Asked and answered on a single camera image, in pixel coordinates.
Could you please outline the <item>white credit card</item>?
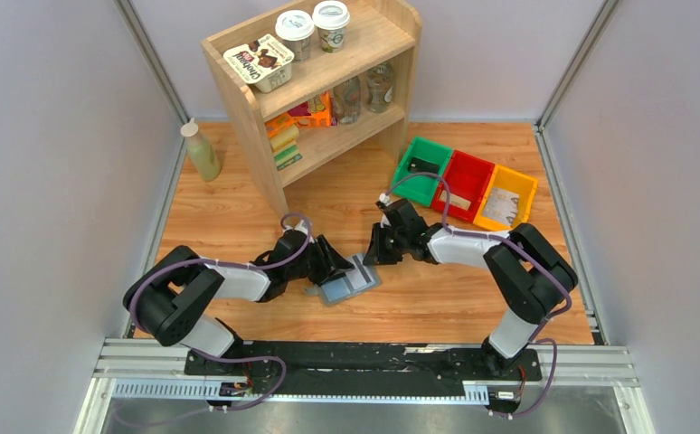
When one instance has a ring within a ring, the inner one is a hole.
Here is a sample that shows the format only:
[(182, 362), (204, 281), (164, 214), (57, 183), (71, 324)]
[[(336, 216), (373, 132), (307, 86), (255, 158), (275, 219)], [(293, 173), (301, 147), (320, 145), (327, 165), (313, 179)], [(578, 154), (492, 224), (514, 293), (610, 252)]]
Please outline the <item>white credit card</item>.
[(520, 195), (502, 188), (493, 187), (487, 200), (487, 208), (506, 212), (519, 209)]
[(489, 209), (487, 208), (487, 205), (485, 205), (481, 215), (492, 222), (497, 222), (504, 225), (512, 225), (516, 219), (517, 213), (518, 210), (516, 212), (509, 210), (507, 210), (506, 212), (502, 212), (499, 210)]

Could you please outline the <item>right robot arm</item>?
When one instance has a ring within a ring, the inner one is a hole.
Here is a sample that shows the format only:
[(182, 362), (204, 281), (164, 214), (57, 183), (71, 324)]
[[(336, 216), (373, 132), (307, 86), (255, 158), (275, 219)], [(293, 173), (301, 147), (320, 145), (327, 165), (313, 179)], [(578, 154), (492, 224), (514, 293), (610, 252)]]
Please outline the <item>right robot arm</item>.
[(554, 314), (571, 304), (579, 283), (567, 260), (530, 223), (510, 231), (469, 231), (428, 224), (406, 199), (381, 194), (383, 214), (374, 224), (364, 264), (394, 265), (406, 255), (434, 265), (486, 269), (506, 301), (499, 325), (485, 340), (496, 360), (515, 359)]

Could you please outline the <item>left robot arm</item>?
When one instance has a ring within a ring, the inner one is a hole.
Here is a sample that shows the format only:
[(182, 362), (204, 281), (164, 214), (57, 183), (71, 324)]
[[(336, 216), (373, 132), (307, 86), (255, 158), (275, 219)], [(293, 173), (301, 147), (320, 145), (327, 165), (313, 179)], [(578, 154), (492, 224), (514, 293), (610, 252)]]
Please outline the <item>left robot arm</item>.
[(216, 298), (265, 303), (282, 295), (292, 280), (306, 278), (320, 286), (353, 270), (324, 236), (313, 238), (298, 229), (285, 230), (271, 250), (246, 264), (203, 258), (180, 245), (128, 289), (123, 306), (161, 345), (223, 356), (239, 337), (205, 314)]

